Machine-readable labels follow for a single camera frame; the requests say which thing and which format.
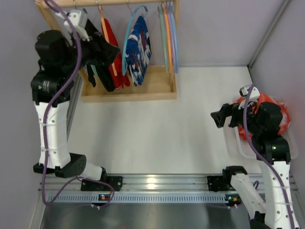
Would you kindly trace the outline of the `blue white patterned trousers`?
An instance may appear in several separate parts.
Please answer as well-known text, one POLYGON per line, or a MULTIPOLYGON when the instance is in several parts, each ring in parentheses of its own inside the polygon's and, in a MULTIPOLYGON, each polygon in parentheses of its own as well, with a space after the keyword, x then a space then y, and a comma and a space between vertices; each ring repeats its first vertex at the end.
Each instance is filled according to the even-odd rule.
POLYGON ((139 16, 127 40, 125 62, 134 86, 142 85, 151 59, 151 43, 146 21, 139 16))

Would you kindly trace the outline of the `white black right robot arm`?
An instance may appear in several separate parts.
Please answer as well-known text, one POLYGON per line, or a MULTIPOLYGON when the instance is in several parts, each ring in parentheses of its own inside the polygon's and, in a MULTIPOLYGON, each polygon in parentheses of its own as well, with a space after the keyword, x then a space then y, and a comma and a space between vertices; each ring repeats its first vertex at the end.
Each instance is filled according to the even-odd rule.
POLYGON ((229 127, 247 127, 250 147, 254 150, 264 181, 264 198, 250 182, 243 166, 228 166, 223 169, 223 179, 238 193, 246 207, 252 229, 298 229, 298 223, 290 189, 290 147, 280 134, 283 119, 280 106, 263 102, 252 110, 252 106, 239 107, 239 103, 223 104, 211 113, 218 128, 230 117, 229 127))

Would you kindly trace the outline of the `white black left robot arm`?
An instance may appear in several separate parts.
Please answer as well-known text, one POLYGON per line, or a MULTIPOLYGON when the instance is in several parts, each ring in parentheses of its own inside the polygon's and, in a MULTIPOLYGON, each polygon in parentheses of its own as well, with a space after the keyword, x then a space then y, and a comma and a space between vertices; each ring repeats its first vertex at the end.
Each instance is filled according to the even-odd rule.
POLYGON ((38 36, 35 50, 40 69, 30 85, 40 123, 41 156, 33 171, 61 178, 102 180, 106 175, 103 167, 87 162, 85 155, 69 152, 67 113, 79 69, 93 65, 98 76, 104 77, 119 48, 109 44, 98 31, 88 40, 69 44, 60 31, 49 30, 38 36))

